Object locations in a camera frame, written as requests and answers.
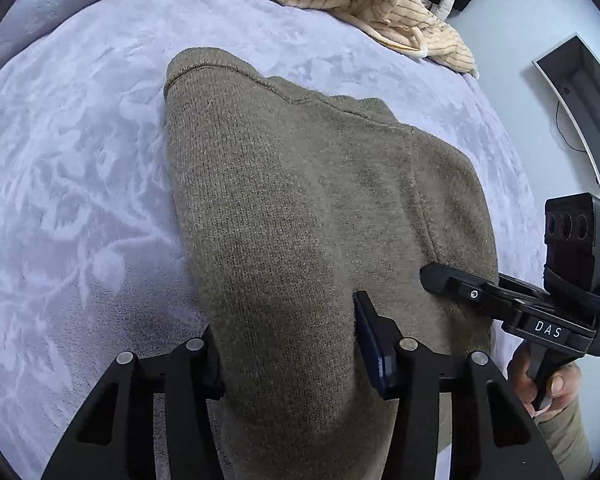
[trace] white monitor frame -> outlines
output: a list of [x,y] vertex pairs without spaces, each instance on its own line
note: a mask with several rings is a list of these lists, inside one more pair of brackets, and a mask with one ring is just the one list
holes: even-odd
[[569,107],[567,106],[567,103],[564,102],[564,99],[560,95],[560,92],[558,92],[558,89],[551,82],[551,80],[549,79],[549,77],[547,76],[547,74],[544,73],[544,70],[542,70],[542,67],[539,64],[539,61],[544,56],[547,56],[548,54],[552,53],[556,48],[558,48],[561,45],[564,45],[565,43],[567,43],[567,41],[572,40],[573,38],[578,38],[582,42],[582,44],[585,47],[587,47],[587,49],[589,49],[589,52],[591,53],[591,55],[594,57],[594,59],[600,65],[600,60],[598,59],[598,56],[596,56],[593,53],[593,51],[589,48],[589,45],[584,42],[584,40],[578,35],[577,32],[575,32],[574,34],[571,34],[566,40],[561,41],[560,43],[558,43],[553,48],[547,50],[544,54],[542,54],[542,56],[540,56],[537,59],[535,59],[534,62],[533,62],[533,64],[540,71],[540,73],[542,74],[542,76],[544,76],[544,78],[546,79],[546,81],[549,83],[549,86],[554,90],[556,96],[558,97],[558,101],[562,105],[562,108],[564,108],[564,111],[567,112],[567,115],[571,119],[571,122],[573,123],[573,126],[576,128],[576,131],[577,131],[578,135],[580,136],[580,140],[582,141],[582,145],[584,146],[584,149],[587,152],[587,155],[589,156],[589,160],[591,161],[591,165],[593,166],[593,171],[596,173],[596,181],[597,181],[598,185],[600,186],[600,172],[598,171],[598,167],[596,165],[596,161],[593,159],[593,155],[591,154],[591,150],[589,149],[589,145],[587,144],[587,141],[585,140],[584,135],[582,134],[582,130],[578,126],[578,123],[576,122],[575,117],[573,117],[573,114],[571,113],[571,110],[569,110]]

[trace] person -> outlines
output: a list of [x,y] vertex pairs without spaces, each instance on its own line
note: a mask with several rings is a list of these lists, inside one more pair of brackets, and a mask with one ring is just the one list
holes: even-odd
[[561,368],[547,381],[546,391],[551,403],[540,412],[531,405],[538,388],[527,376],[530,357],[526,344],[521,344],[507,366],[509,384],[538,423],[565,480],[584,480],[593,467],[593,457],[584,433],[578,391],[582,383],[582,372],[575,363]]

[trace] human hand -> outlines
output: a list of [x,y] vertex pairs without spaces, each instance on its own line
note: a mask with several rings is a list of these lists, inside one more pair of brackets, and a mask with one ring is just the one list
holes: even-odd
[[578,396],[580,383],[582,382],[582,372],[576,363],[570,363],[549,377],[546,384],[546,394],[552,398],[552,402],[544,410],[536,412],[531,402],[536,398],[538,388],[526,374],[530,363],[528,347],[526,344],[521,344],[514,352],[509,365],[507,365],[508,382],[529,415],[539,417],[539,422],[545,422],[554,418]]

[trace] white plush blanket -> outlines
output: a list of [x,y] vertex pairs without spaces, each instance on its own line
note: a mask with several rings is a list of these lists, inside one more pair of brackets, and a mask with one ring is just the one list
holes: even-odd
[[[0,448],[24,480],[40,478],[118,352],[170,351],[203,328],[162,130],[168,62],[192,46],[326,94],[381,98],[457,146],[484,186],[500,271],[541,278],[542,218],[471,76],[269,0],[97,1],[0,70]],[[494,334],[502,366],[515,342]]]

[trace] silver bolt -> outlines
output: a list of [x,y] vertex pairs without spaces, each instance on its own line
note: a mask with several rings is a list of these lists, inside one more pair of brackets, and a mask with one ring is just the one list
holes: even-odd
[[189,339],[186,344],[187,350],[191,350],[192,352],[197,352],[198,350],[202,350],[205,347],[205,342],[202,339],[197,337],[193,339]]
[[119,365],[128,365],[133,360],[134,355],[131,352],[120,352],[118,357],[116,357],[116,361]]
[[405,337],[404,339],[400,339],[400,348],[403,350],[415,350],[418,347],[418,342],[411,337]]
[[489,362],[489,357],[484,352],[474,352],[471,354],[471,361],[477,365],[484,366]]

